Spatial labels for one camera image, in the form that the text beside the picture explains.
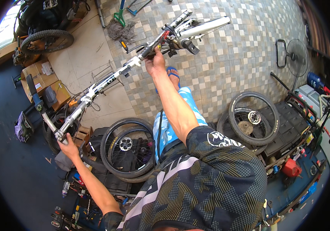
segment wooden crate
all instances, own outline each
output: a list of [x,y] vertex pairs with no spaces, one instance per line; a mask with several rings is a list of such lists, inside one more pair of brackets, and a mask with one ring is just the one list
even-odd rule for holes
[[80,147],[83,141],[85,141],[86,143],[83,146],[83,151],[87,153],[91,149],[91,146],[89,145],[88,141],[89,138],[92,136],[92,134],[93,134],[92,127],[88,128],[88,127],[80,126],[78,128],[78,131],[75,133],[73,137],[73,141],[77,147]]

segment metal rack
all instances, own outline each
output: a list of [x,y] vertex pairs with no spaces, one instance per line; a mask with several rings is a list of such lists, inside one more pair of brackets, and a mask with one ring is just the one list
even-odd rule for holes
[[[115,73],[115,70],[114,70],[114,68],[112,67],[112,65],[111,65],[111,61],[110,61],[110,60],[108,60],[108,63],[102,65],[101,67],[106,66],[106,65],[108,65],[108,67],[106,67],[106,68],[103,69],[102,71],[98,72],[96,75],[94,75],[93,72],[92,72],[92,81],[93,81],[94,83],[97,83],[97,82],[99,82],[99,81],[101,81],[101,80],[103,80],[103,79],[105,79],[105,78],[107,78],[107,77],[109,77],[109,76],[111,76],[112,74]],[[105,91],[107,91],[108,89],[112,88],[113,86],[115,86],[115,85],[118,84],[118,83],[120,83],[121,85],[124,86],[124,84],[119,80],[119,78],[117,78],[115,81],[116,81],[115,83],[112,83],[112,84],[110,84],[108,87],[106,87],[106,88],[105,88]]]

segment mountain bike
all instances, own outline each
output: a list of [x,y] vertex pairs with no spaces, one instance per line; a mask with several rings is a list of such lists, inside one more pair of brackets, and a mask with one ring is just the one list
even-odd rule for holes
[[129,72],[135,66],[140,67],[141,62],[147,57],[154,55],[154,49],[156,46],[160,45],[161,52],[163,54],[168,53],[170,57],[177,54],[177,50],[186,49],[190,53],[196,55],[199,53],[199,49],[192,43],[192,40],[201,39],[203,36],[208,33],[217,30],[227,24],[231,23],[231,20],[227,16],[218,17],[216,19],[199,22],[198,19],[187,19],[192,15],[191,10],[184,11],[179,17],[177,17],[171,23],[167,23],[162,27],[162,31],[159,35],[150,42],[145,44],[141,44],[128,49],[127,53],[137,50],[139,53],[137,56],[131,58],[128,62],[126,62],[122,68],[116,71],[113,74],[110,74],[108,77],[99,81],[98,83],[92,84],[92,86],[88,87],[83,91],[83,96],[78,100],[77,108],[65,118],[64,124],[58,129],[48,117],[44,108],[42,107],[43,101],[39,100],[37,94],[33,95],[32,88],[34,88],[33,80],[29,80],[27,78],[27,82],[29,88],[31,89],[31,93],[33,96],[36,95],[35,107],[43,117],[43,120],[46,122],[48,127],[51,128],[57,140],[62,141],[62,143],[67,144],[66,140],[66,131],[69,127],[74,125],[76,119],[83,115],[85,109],[92,105],[95,97],[103,92],[103,90],[110,85],[114,80],[116,80],[119,76],[123,75],[126,78],[129,76]]

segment hand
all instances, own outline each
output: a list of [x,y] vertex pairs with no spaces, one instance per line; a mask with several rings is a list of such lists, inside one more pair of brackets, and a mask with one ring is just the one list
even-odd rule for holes
[[155,56],[151,58],[146,57],[144,59],[146,70],[152,77],[154,77],[154,75],[158,75],[159,73],[166,74],[165,59],[158,47],[155,47],[155,53]]
[[76,160],[77,158],[80,159],[78,147],[73,142],[73,139],[72,139],[70,133],[66,134],[66,140],[68,141],[67,145],[61,143],[60,141],[57,141],[62,152],[67,157],[69,157],[72,161]]

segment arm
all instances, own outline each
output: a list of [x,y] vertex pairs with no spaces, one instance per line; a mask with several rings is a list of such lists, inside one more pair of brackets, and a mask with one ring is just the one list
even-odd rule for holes
[[83,161],[79,157],[78,148],[75,146],[69,133],[66,134],[66,139],[69,142],[67,145],[58,141],[60,148],[62,152],[75,164],[75,167],[84,181],[84,184],[86,185],[95,203],[101,209],[102,213],[106,214],[108,212],[117,212],[122,214],[117,201],[111,193],[83,164]]
[[198,122],[190,106],[175,90],[165,70],[165,60],[161,51],[156,47],[153,59],[145,59],[146,70],[152,76],[153,82],[160,95],[162,106],[167,119],[174,129],[177,137],[186,144],[188,133]]

